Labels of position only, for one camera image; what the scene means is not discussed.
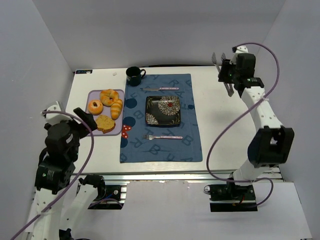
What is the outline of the metal tongs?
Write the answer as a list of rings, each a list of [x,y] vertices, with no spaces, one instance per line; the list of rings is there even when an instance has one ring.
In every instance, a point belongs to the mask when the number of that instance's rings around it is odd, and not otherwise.
[[[223,61],[223,60],[226,59],[226,55],[225,55],[224,52],[222,53],[220,59],[221,59],[221,61]],[[217,61],[217,58],[216,58],[216,54],[215,54],[214,52],[212,53],[211,61],[212,61],[213,65],[216,67],[218,73],[220,73],[221,68],[220,68],[220,66],[218,65],[218,61]],[[234,94],[233,86],[232,86],[230,83],[225,83],[225,82],[224,82],[223,84],[224,84],[224,87],[225,87],[225,89],[226,89],[226,91],[227,91],[228,96],[229,96],[229,97],[232,97],[233,94]]]

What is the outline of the striped croissant bread roll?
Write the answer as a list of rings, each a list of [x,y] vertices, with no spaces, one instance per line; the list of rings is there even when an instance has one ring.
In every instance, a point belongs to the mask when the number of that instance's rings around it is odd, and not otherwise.
[[[110,107],[110,115],[113,120],[119,118],[123,108],[123,101],[119,98]]]

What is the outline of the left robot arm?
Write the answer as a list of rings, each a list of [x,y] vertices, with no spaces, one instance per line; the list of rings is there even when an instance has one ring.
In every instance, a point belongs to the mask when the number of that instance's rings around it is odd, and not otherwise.
[[[79,107],[73,112],[71,115],[52,105],[42,113],[47,137],[35,176],[36,217],[32,240],[71,240],[85,211],[106,193],[100,175],[72,177],[80,140],[92,137],[97,129],[91,113]]]

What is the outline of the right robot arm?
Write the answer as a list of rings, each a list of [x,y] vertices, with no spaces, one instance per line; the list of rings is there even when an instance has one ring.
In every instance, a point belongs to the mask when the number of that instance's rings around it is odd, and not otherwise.
[[[256,57],[237,50],[222,62],[219,82],[233,85],[250,111],[256,134],[247,148],[247,160],[232,174],[238,186],[249,186],[264,171],[287,162],[294,130],[276,117],[267,100],[265,86],[255,77]]]

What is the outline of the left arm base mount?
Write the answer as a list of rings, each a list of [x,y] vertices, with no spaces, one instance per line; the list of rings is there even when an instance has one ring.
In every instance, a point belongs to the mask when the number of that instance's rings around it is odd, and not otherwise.
[[[89,174],[78,179],[77,194],[84,185],[91,185],[97,189],[97,197],[89,205],[89,210],[121,210],[124,203],[121,203],[122,185],[108,185],[103,176]]]

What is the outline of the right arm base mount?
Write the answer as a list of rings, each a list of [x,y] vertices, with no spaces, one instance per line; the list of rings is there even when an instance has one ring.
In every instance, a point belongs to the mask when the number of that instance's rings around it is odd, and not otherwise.
[[[210,184],[203,188],[209,195],[210,211],[214,213],[257,212],[253,185],[236,185],[233,182]]]

